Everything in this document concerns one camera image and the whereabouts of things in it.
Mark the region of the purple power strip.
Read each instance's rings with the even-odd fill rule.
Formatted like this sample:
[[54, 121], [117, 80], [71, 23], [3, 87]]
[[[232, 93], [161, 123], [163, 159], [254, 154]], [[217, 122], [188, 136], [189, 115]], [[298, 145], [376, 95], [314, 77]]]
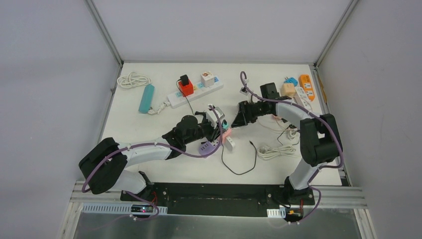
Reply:
[[201, 156], [207, 156], [207, 155], [211, 155], [212, 152], [215, 151], [215, 149], [218, 146], [218, 141], [206, 141], [204, 143], [202, 143], [199, 147], [199, 154]]

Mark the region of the teal charger plug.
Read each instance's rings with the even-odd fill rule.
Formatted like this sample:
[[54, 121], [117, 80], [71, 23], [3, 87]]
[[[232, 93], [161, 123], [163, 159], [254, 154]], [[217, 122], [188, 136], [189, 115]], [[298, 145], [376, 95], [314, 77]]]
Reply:
[[228, 123], [227, 123], [226, 120], [223, 120], [222, 121], [222, 128], [223, 128], [223, 130], [228, 130], [229, 129], [229, 125], [228, 125]]

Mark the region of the pink cube socket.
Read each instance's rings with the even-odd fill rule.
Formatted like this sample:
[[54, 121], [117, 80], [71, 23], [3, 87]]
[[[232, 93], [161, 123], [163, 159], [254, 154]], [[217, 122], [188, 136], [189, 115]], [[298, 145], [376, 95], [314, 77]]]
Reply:
[[227, 130], [225, 130], [223, 132], [223, 134], [222, 134], [222, 140], [221, 140], [222, 144], [225, 143], [225, 140], [226, 140], [227, 137], [230, 137], [231, 136], [231, 133], [232, 133], [232, 128], [228, 128]]

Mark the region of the white long power strip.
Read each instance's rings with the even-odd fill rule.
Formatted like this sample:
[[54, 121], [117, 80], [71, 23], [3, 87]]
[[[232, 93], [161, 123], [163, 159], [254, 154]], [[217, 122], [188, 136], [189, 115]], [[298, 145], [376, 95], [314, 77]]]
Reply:
[[196, 82], [193, 84], [194, 93], [187, 96], [187, 98], [184, 97], [179, 90], [177, 90], [173, 93], [168, 94], [167, 100], [169, 101], [170, 106], [175, 109], [187, 104], [188, 101], [192, 102], [213, 92], [221, 90], [223, 87], [224, 83], [219, 79], [218, 76], [215, 76], [214, 84], [212, 86], [205, 87], [201, 82]]

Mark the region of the white cube socket with picture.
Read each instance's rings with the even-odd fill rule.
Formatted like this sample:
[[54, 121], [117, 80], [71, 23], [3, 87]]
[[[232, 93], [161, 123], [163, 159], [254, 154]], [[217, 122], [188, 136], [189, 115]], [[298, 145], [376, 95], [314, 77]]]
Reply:
[[215, 76], [209, 71], [201, 73], [201, 83], [204, 87], [210, 87], [214, 84]]

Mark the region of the teal power strip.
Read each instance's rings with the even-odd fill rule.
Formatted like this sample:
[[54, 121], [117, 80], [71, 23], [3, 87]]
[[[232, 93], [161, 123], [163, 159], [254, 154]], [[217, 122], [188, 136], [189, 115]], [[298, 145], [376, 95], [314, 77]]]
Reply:
[[144, 92], [142, 94], [142, 98], [140, 101], [140, 105], [138, 111], [142, 114], [147, 114], [150, 110], [152, 99], [154, 96], [155, 87], [152, 84], [148, 84], [144, 88]]

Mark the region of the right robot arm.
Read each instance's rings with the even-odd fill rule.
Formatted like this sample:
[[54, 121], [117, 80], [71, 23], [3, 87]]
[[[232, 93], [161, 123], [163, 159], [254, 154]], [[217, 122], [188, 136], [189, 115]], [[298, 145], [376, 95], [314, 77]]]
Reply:
[[255, 123], [265, 115], [274, 115], [285, 119], [300, 132], [301, 160], [294, 172], [285, 179], [279, 197], [274, 201], [282, 204], [298, 204], [305, 200], [312, 189], [310, 183], [323, 168], [330, 168], [329, 163], [343, 157], [342, 144], [332, 114], [317, 116], [306, 108], [292, 102], [289, 97], [280, 96], [275, 83], [260, 86], [261, 96], [258, 101], [238, 103], [238, 113], [232, 122], [232, 128]]

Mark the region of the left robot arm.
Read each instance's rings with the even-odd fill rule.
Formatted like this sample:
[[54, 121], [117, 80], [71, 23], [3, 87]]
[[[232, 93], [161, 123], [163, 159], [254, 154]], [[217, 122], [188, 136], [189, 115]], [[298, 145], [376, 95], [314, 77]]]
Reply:
[[[98, 143], [78, 166], [85, 182], [82, 192], [102, 194], [110, 189], [129, 191], [139, 201], [147, 201], [152, 188], [141, 173], [127, 170], [127, 167], [149, 161], [164, 161], [180, 155], [192, 158], [206, 158], [214, 154], [221, 146], [223, 133], [222, 120], [203, 118], [198, 122], [195, 116], [184, 116], [169, 132], [147, 142], [135, 144], [118, 143], [113, 137], [107, 137]], [[189, 143], [207, 139], [213, 141], [219, 136], [217, 146], [204, 155], [191, 154], [186, 151]]]

